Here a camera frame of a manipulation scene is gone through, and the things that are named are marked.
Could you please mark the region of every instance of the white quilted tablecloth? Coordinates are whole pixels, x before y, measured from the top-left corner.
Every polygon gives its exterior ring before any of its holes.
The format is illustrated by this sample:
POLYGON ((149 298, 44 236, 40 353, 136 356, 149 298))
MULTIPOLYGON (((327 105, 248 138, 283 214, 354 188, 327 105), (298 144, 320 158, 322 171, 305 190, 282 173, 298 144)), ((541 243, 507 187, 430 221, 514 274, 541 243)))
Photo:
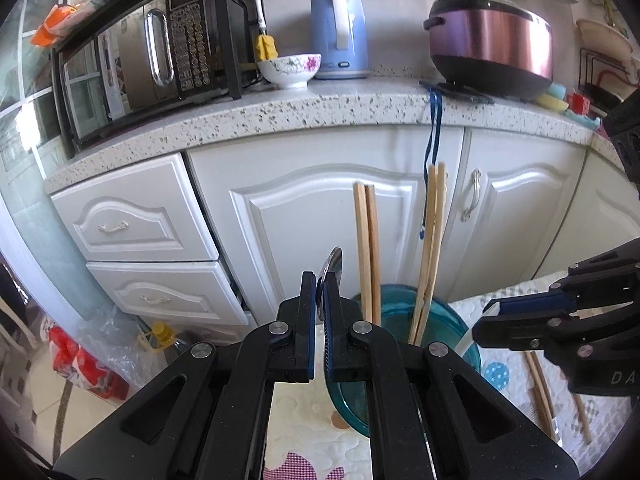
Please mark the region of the white quilted tablecloth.
MULTIPOLYGON (((543 292, 565 273, 521 283, 497 292, 452 303, 468 325, 476 322, 482 309, 492 298, 543 292)), ((587 446, 578 421, 577 410, 566 380, 553 364, 539 352, 564 449, 575 460, 583 474, 610 446, 629 413, 626 398, 582 396, 593 442, 587 446)), ((480 349, 484 375, 492 370, 508 371, 508 382, 501 390, 515 406, 538 423, 529 389, 533 387, 524 356, 508 350, 480 349)), ((331 424, 334 412, 324 385, 324 334, 316 327, 316 378, 309 384, 276 384, 267 433, 265 480, 360 480, 370 479, 369 439, 351 428, 338 430, 331 424)))

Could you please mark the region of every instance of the blue lanyard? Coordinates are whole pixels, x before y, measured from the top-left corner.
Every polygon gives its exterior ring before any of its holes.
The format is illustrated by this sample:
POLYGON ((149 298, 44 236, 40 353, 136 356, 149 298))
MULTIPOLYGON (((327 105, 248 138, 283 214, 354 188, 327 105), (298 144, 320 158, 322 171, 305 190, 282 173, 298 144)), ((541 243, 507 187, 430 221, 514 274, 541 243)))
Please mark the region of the blue lanyard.
MULTIPOLYGON (((440 126, 442 125, 442 94, 436 88, 429 88, 429 101, 431 105, 431 134, 429 135, 429 142, 427 143, 427 149, 424 152, 424 167, 422 168, 422 174, 424 176, 424 190, 425 200, 426 191, 429 188, 429 155, 431 155, 431 164, 436 163, 438 158, 438 149, 440 147, 440 126)), ((422 213, 422 228, 420 229, 420 240, 424 240, 424 229, 426 222, 426 208, 422 213)))

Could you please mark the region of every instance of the white floral bowl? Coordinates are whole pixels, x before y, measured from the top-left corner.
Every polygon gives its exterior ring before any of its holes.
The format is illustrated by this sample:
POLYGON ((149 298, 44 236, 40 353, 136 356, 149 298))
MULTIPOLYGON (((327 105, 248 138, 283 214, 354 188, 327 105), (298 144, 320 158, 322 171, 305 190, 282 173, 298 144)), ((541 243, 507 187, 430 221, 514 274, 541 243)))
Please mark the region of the white floral bowl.
POLYGON ((320 68, 320 54, 283 56, 258 62, 258 68, 277 88, 306 88, 320 68))

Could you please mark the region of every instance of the microwave control panel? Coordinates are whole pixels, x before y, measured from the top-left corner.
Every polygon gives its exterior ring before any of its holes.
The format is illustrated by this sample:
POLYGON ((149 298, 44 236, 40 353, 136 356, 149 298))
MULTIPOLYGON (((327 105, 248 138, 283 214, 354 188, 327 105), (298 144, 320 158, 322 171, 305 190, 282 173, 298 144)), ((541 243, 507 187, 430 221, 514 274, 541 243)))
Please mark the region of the microwave control panel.
POLYGON ((206 17, 207 0, 166 0, 170 46, 178 93, 207 91, 212 86, 206 17))

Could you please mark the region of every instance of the dark floor tile border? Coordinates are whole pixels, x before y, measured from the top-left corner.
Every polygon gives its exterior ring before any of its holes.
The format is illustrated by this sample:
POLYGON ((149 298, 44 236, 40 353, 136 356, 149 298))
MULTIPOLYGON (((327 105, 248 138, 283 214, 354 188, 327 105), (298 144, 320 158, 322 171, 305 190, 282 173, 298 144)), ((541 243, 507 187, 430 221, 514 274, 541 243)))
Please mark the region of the dark floor tile border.
POLYGON ((58 416, 56 417, 56 429, 53 432, 53 463, 60 457, 60 447, 62 446, 62 430, 65 427, 66 409, 69 407, 69 399, 71 398, 71 391, 74 389, 73 384, 70 381, 65 382, 65 387, 62 390, 62 397, 60 397, 60 404, 58 405, 58 416))

